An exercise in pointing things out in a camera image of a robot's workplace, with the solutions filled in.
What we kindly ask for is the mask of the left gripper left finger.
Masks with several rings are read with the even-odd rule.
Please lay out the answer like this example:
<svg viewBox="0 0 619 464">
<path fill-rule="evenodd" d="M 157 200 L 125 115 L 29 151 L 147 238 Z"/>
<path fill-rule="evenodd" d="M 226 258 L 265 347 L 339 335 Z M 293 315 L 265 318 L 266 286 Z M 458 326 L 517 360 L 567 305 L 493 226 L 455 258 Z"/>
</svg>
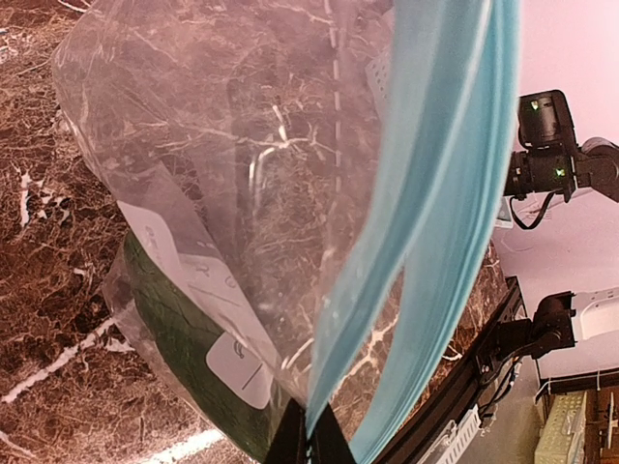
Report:
<svg viewBox="0 0 619 464">
<path fill-rule="evenodd" d="M 304 464 L 307 460 L 305 409 L 290 399 L 264 464 Z"/>
</svg>

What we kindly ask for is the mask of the clear zip top bag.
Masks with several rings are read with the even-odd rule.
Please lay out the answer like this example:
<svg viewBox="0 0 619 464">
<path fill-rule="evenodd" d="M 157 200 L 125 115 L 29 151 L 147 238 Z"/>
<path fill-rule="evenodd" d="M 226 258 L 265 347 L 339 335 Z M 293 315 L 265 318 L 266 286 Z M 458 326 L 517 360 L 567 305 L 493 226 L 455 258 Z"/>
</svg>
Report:
<svg viewBox="0 0 619 464">
<path fill-rule="evenodd" d="M 52 69 L 128 234 L 304 407 L 307 443 L 330 404 L 370 463 L 480 270 L 514 138 L 519 25 L 516 1 L 98 1 Z M 386 48 L 379 113 L 366 65 Z M 200 411 L 137 313 L 123 247 L 105 296 Z"/>
</svg>

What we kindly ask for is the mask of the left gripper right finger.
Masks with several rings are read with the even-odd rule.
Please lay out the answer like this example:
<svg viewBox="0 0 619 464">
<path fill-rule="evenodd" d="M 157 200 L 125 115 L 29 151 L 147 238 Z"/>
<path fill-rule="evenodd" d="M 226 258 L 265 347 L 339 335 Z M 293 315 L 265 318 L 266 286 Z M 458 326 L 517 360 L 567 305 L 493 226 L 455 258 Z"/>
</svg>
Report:
<svg viewBox="0 0 619 464">
<path fill-rule="evenodd" d="M 328 404 L 321 413 L 307 443 L 310 464 L 355 464 L 339 422 Z"/>
</svg>

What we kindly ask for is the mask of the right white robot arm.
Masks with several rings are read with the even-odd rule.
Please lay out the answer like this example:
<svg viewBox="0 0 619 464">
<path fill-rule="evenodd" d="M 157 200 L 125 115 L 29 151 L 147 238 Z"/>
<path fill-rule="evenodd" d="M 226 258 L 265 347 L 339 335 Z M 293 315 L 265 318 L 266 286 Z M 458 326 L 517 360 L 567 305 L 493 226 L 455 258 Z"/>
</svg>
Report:
<svg viewBox="0 0 619 464">
<path fill-rule="evenodd" d="M 521 97 L 517 138 L 523 149 L 513 152 L 504 194 L 510 202 L 529 193 L 545 195 L 529 224 L 512 215 L 522 230 L 532 230 L 555 196 L 568 202 L 577 189 L 590 188 L 618 200 L 618 146 L 593 137 L 578 145 L 565 94 L 550 90 Z M 579 341 L 618 331 L 618 289 L 592 293 L 566 291 L 544 297 L 532 319 L 498 326 L 493 353 L 498 359 L 529 356 L 536 360 Z"/>
</svg>

